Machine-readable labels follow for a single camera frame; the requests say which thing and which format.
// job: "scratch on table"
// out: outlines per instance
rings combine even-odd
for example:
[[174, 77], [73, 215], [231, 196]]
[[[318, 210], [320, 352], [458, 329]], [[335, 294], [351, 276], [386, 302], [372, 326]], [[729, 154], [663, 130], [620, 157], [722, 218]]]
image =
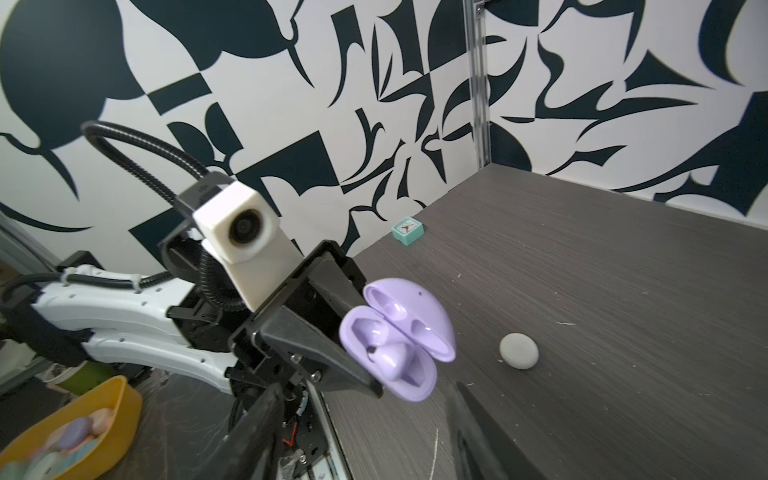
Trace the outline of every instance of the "scratch on table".
[[437, 460], [437, 440], [440, 436], [440, 429], [435, 429], [435, 452], [432, 454], [432, 469], [429, 471], [429, 480], [435, 476], [435, 461]]

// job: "black and white patterned wall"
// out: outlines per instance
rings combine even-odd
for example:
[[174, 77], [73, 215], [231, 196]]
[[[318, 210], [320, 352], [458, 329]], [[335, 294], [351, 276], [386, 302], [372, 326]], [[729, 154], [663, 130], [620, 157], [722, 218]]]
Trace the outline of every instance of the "black and white patterned wall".
[[768, 2], [493, 0], [492, 160], [768, 226]]
[[[180, 217], [80, 135], [137, 128], [349, 254], [477, 170], [461, 0], [21, 0], [0, 6], [0, 210], [53, 253], [161, 270]], [[192, 179], [118, 145], [176, 192]]]

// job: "gray wooden table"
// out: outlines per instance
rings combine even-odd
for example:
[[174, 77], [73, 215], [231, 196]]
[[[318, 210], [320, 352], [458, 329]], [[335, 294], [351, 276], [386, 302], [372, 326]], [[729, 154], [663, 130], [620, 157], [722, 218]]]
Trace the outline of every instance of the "gray wooden table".
[[326, 394], [356, 480], [455, 478], [457, 381], [548, 478], [768, 478], [768, 232], [498, 165], [416, 218], [356, 261], [430, 289], [458, 357], [421, 403]]

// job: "yellow basket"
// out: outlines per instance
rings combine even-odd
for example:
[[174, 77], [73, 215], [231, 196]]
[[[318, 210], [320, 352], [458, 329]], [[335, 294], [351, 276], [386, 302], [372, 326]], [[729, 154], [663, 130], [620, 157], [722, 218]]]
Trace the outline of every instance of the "yellow basket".
[[13, 461], [25, 462], [56, 429], [104, 408], [114, 411], [112, 427], [99, 436], [93, 450], [53, 479], [94, 480], [123, 458], [139, 425], [141, 394], [128, 385], [124, 376], [110, 378], [19, 435], [0, 453], [0, 468]]

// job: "purple earbud case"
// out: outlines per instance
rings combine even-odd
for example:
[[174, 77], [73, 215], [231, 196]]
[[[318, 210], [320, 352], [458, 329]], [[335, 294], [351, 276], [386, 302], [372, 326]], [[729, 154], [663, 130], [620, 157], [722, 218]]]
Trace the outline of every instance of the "purple earbud case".
[[355, 307], [344, 316], [342, 345], [395, 395], [421, 402], [437, 382], [432, 359], [456, 358], [448, 314], [434, 295], [402, 278], [369, 283], [362, 294], [370, 306]]

